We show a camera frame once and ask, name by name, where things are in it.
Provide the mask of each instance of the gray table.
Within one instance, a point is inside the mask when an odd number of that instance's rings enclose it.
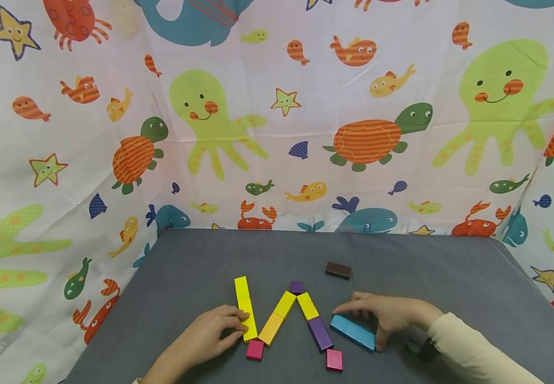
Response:
[[[351,280],[325,275],[328,260]],[[128,384],[201,312],[236,304],[248,276],[258,331],[290,280],[303,280],[325,324],[351,292],[420,298],[452,311],[547,384],[554,384],[554,309],[503,244],[486,238],[169,230],[103,323],[66,384]],[[464,383],[442,360],[419,363],[395,335],[368,353],[330,331],[343,373],[327,372],[295,306],[261,363],[239,343],[188,372],[184,383]],[[420,334],[414,334],[423,340]]]

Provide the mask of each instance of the right hand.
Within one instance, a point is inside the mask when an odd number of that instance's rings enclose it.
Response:
[[[422,300],[379,296],[367,292],[354,292],[350,302],[335,308],[333,314],[347,311],[354,317],[358,317],[359,312],[362,312],[365,319],[369,318],[370,312],[375,315],[375,350],[379,352],[383,351],[387,340],[394,332],[402,331],[410,325],[418,326],[426,332],[432,323],[443,315],[438,308]]]

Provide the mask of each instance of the cream sleeve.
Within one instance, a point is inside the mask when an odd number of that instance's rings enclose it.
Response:
[[[475,383],[543,384],[454,314],[441,316],[428,335],[444,360]]]

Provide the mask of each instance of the orange striped shell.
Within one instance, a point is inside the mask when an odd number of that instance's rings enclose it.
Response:
[[[347,161],[369,164],[389,154],[401,140],[401,129],[386,120],[365,120],[343,125],[335,134],[335,150]]]
[[[122,140],[113,156],[113,173],[121,183],[135,181],[153,158],[153,143],[148,138],[135,136]]]

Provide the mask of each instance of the blue block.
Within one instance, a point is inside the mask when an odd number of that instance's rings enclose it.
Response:
[[[351,320],[341,315],[334,315],[333,320],[330,321],[330,328],[367,351],[375,351],[375,335]]]

